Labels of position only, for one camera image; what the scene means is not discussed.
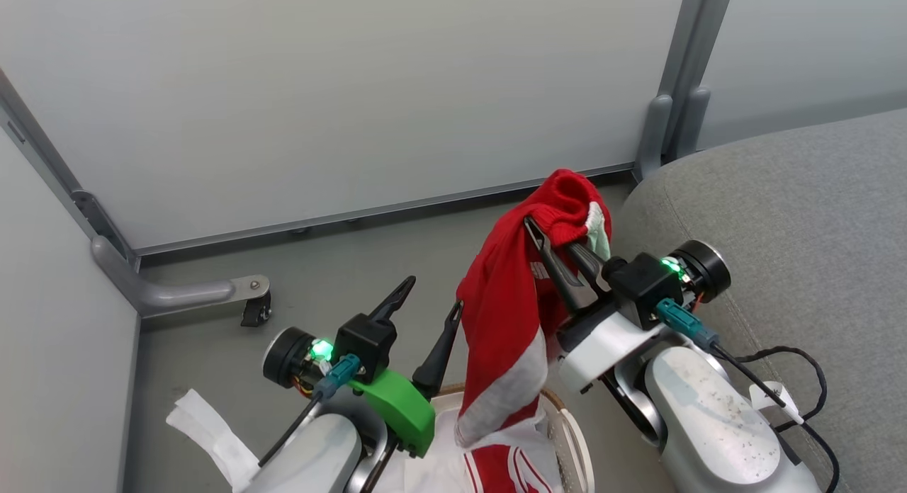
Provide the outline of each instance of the green 3d-printed bracket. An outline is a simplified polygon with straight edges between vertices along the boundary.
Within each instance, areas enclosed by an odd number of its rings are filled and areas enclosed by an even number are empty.
[[[368,405],[398,435],[406,450],[424,458],[434,439],[434,407],[409,380],[385,370],[369,385],[352,380],[349,386],[365,392]]]

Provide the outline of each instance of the metal bracket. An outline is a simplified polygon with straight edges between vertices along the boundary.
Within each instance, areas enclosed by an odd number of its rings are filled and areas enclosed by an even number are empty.
[[[97,197],[94,197],[93,193],[80,188],[73,190],[69,196],[72,197],[72,202],[75,203],[75,207],[77,207],[81,214],[84,215],[85,220],[88,221],[91,228],[93,228],[97,234],[107,238],[113,245],[113,248],[119,251],[120,255],[122,255],[129,264],[135,264],[133,249],[129,247],[126,238],[123,238],[120,230],[113,224],[113,220],[107,216],[107,212],[104,211],[104,208],[101,206],[101,203],[98,202]]]
[[[687,108],[681,113],[680,121],[677,121],[674,147],[668,148],[665,162],[673,162],[677,158],[696,153],[699,131],[702,130],[702,123],[706,120],[706,109],[709,107],[711,97],[712,90],[705,86],[694,87],[690,91]]]
[[[633,164],[633,178],[637,183],[661,167],[661,147],[667,134],[667,119],[671,116],[674,100],[670,95],[652,98],[646,112],[646,122],[642,126],[642,138],[636,151],[636,163]]]
[[[258,308],[256,311],[258,324],[265,322],[270,315],[270,281],[265,276],[212,280],[208,283],[183,286],[162,286],[139,277],[104,236],[96,236],[91,240],[91,256],[94,257],[94,263],[101,267],[142,318],[255,299],[262,299],[254,302]],[[244,326],[258,326],[246,319],[243,319],[243,323]]]
[[[633,176],[637,182],[661,167],[661,157],[670,162],[696,151],[699,129],[709,104],[709,90],[701,87],[702,76],[715,47],[721,22],[730,0],[683,0],[674,37],[668,48],[658,95],[649,103],[646,124],[639,142]],[[666,103],[657,103],[667,97]],[[661,135],[658,154],[652,144]]]

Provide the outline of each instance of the metal frame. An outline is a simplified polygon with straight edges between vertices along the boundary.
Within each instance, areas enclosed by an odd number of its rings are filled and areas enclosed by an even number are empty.
[[[139,277],[132,265],[120,255],[107,238],[91,240],[91,255],[123,297],[132,303],[143,318],[172,315],[173,312],[198,309],[221,303],[243,302],[265,296],[270,281],[265,276],[212,280],[183,286],[162,286]]]
[[[674,35],[667,52],[665,69],[658,87],[658,95],[649,103],[642,138],[639,141],[637,160],[632,164],[617,164],[583,171],[583,174],[601,176],[602,174],[632,170],[637,181],[641,181],[661,166],[662,157],[670,161],[694,151],[702,118],[709,102],[709,92],[707,89],[701,89],[699,83],[715,44],[723,13],[728,8],[728,2],[729,0],[681,1]],[[46,170],[55,177],[60,186],[64,187],[67,195],[77,201],[82,215],[94,229],[93,232],[86,231],[87,234],[90,237],[98,234],[107,237],[127,261],[133,261],[136,257],[208,247],[208,245],[224,244],[225,242],[239,242],[270,234],[304,232],[314,226],[352,222],[365,217],[394,215],[429,206],[460,202],[460,200],[501,195],[501,193],[534,188],[540,186],[544,181],[538,179],[509,183],[504,186],[453,193],[453,195],[411,200],[411,202],[397,205],[226,232],[226,234],[172,242],[171,244],[153,245],[133,251],[106,212],[103,211],[99,200],[81,188],[77,178],[66,166],[50,139],[37,123],[35,116],[26,108],[25,102],[22,102],[22,98],[17,95],[16,90],[13,89],[2,71],[0,71],[0,103],[9,109],[10,116],[12,116],[9,128],[13,130],[16,137],[23,145],[32,145],[37,157],[46,165]]]
[[[16,143],[42,180],[60,200],[82,231],[91,239],[94,261],[142,318],[169,315],[221,303],[262,299],[269,294],[265,276],[247,276],[184,286],[161,286],[139,277],[140,258],[90,192],[81,188],[75,175],[57,153],[50,139],[28,111],[9,79],[0,71],[0,128]],[[243,324],[263,322],[244,314]]]
[[[658,96],[649,103],[633,176],[696,151],[711,93],[700,86],[730,0],[683,0]]]

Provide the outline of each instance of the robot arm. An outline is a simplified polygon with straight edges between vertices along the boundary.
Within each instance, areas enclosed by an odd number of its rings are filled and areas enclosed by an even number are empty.
[[[369,315],[353,316],[333,344],[295,327],[269,344],[265,378],[296,387],[309,397],[310,412],[286,432],[295,438],[279,439],[263,458],[247,492],[369,493],[394,451],[427,452],[434,438],[428,400],[441,389],[463,305],[454,303],[434,348],[412,381],[405,379],[388,368],[396,340],[391,316],[414,285],[415,277],[408,277]],[[337,369],[350,363],[356,365],[350,377],[337,378]],[[325,431],[333,436],[325,438]]]
[[[806,465],[731,386],[710,352],[725,353],[719,336],[692,313],[731,283],[716,251],[691,240],[661,259],[603,261],[569,244],[583,283],[531,218],[525,225],[570,312],[557,335],[561,380],[573,392],[602,381],[658,448],[678,491],[819,493]]]
[[[564,252],[581,281],[531,218],[525,226],[570,313],[556,336],[561,379],[574,392],[586,392],[595,381],[608,387],[645,441],[658,448],[678,491],[820,491],[784,439],[731,386],[712,354],[725,353],[717,335],[693,315],[699,303],[730,285],[716,251],[689,241],[661,259],[639,254],[633,261],[603,261],[584,245],[569,244]],[[462,305],[453,306],[441,338],[406,380],[388,370],[396,339],[390,317],[414,283],[408,278],[370,315],[350,319],[333,345],[296,328],[272,341],[262,366],[266,378],[307,396],[337,393],[299,419],[297,438],[278,442],[282,450],[263,460],[249,493],[367,493],[395,450],[424,455],[434,437],[428,399],[443,380]],[[336,381],[324,390],[328,368],[349,357],[361,364],[349,380],[353,389],[337,390]]]

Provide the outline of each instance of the gray cushion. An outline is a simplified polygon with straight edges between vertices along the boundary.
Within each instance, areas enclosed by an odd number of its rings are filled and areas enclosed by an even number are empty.
[[[624,257],[689,238],[721,251],[733,284],[703,306],[706,324],[738,355],[780,344],[812,354],[829,397],[811,423],[841,461],[839,491],[907,490],[907,110],[668,164],[614,229]],[[816,403],[806,361],[771,358],[755,372],[783,381],[801,412]],[[800,428],[785,434],[825,489],[822,450]]]

